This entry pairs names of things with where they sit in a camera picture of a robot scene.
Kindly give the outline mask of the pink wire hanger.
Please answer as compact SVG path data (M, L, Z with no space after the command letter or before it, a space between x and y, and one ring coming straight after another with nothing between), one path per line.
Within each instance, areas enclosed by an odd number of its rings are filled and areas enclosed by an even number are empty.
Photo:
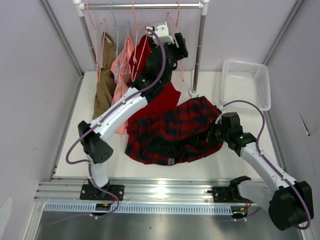
M181 12L180 1L177 0L176 4L177 4L176 20L174 20L170 11L167 12L167 19L169 21L169 30L171 34L179 33L179 20L180 20L180 12ZM184 61L182 59L178 61L178 68L179 68L181 80L184 82L185 71L184 71Z

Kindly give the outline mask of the red plaid skirt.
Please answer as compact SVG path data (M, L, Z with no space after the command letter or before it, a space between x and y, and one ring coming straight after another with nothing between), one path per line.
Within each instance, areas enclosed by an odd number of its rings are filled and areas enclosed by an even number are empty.
M128 127L125 154L145 165L191 163L218 152L210 126L221 111L206 97L191 98L161 114L135 119Z

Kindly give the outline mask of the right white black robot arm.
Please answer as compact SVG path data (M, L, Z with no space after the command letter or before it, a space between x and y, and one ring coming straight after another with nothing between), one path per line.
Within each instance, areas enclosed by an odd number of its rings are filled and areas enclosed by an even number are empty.
M226 143L229 149L246 161L266 186L257 185L247 176L235 178L228 189L234 202L248 199L265 210L281 231L291 227L307 230L314 218L312 188L306 181L297 181L268 159L259 140L244 132L236 112L221 114L210 123L207 135L210 144Z

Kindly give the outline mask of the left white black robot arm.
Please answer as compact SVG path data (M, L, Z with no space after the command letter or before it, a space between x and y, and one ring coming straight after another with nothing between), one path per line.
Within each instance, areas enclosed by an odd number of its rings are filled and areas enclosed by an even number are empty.
M172 43L163 40L160 45L152 40L145 66L120 100L91 123L81 121L78 124L80 143L89 158L89 178L88 183L82 186L82 200L111 199L108 195L107 160L112 156L113 149L108 145L108 140L121 124L166 89L178 61L188 57L183 35L178 32L174 37Z

